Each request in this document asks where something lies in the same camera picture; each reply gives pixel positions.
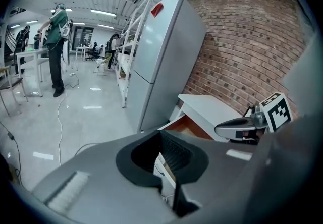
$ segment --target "brick wall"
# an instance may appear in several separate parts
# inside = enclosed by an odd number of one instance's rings
[[[287,94],[281,80],[305,47],[295,0],[188,1],[207,34],[183,93],[212,95],[241,114],[275,91]]]

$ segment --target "shoe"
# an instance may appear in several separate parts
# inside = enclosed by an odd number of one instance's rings
[[[64,88],[62,88],[61,90],[59,90],[59,91],[55,91],[55,93],[54,93],[54,97],[59,97],[60,95],[62,95],[63,94],[63,92],[64,92]]]

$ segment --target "white cable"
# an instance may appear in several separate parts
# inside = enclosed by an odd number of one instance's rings
[[[57,119],[59,120],[59,122],[61,124],[61,139],[59,141],[59,152],[60,152],[59,161],[60,161],[60,165],[62,165],[62,163],[61,163],[61,141],[62,141],[62,138],[63,138],[63,134],[62,134],[62,132],[63,132],[63,125],[61,123],[61,120],[60,120],[60,117],[59,116],[60,116],[60,106],[61,106],[61,104],[62,104],[62,102],[64,101],[65,98],[67,98],[67,92],[66,92],[66,96],[62,99],[62,101],[59,104],[59,107],[57,108]]]

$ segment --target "chair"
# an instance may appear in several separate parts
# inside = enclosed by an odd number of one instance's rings
[[[96,65],[94,66],[94,70],[93,72],[96,73],[97,76],[99,76],[98,73],[104,73],[104,70],[105,70],[105,64],[107,64],[110,60],[112,56],[112,53],[107,53],[105,56],[104,56],[104,59],[97,59],[96,60]],[[99,67],[103,65],[103,71],[99,71]]]
[[[6,78],[7,81],[0,86],[0,98],[1,98],[2,103],[4,104],[4,107],[5,107],[6,111],[7,111],[7,114],[10,116],[10,114],[9,114],[7,108],[6,108],[5,102],[4,102],[3,98],[2,98],[1,92],[3,90],[7,90],[7,89],[11,90],[12,96],[14,97],[14,101],[15,101],[17,107],[18,107],[18,111],[19,112],[20,112],[20,110],[19,110],[19,103],[16,100],[16,97],[15,97],[15,94],[14,94],[14,88],[16,86],[18,86],[18,84],[21,84],[22,92],[23,92],[23,94],[24,94],[27,102],[28,102],[28,98],[26,96],[26,92],[25,92],[24,84],[22,82],[22,78],[16,78],[15,80],[12,80],[11,79],[11,76],[10,76],[10,68],[8,66],[6,66],[6,67],[0,67],[0,76],[2,76],[2,75],[5,76],[5,78]]]

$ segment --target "person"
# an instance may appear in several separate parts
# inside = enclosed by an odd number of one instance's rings
[[[63,52],[64,40],[61,38],[61,28],[67,23],[68,17],[64,4],[58,4],[53,16],[48,19],[38,30],[42,32],[45,27],[51,25],[46,45],[49,55],[49,69],[51,74],[52,88],[55,89],[54,97],[64,92],[64,84],[61,72],[61,54]]]
[[[41,40],[41,33],[37,32],[37,34],[34,36],[34,49],[39,49],[39,42]]]
[[[16,74],[18,74],[18,64],[17,64],[16,53],[25,51],[29,41],[29,30],[30,30],[30,26],[27,25],[23,30],[20,30],[16,36],[16,49],[14,52]],[[24,60],[25,60],[24,57],[20,57],[20,65],[24,63]]]
[[[118,39],[119,39],[119,35],[114,34],[109,40],[109,42],[111,43],[111,50],[109,52],[112,53],[112,56],[110,57],[110,60],[107,64],[108,70],[111,70],[112,61],[115,56],[116,50],[118,49],[118,46],[119,46]]]

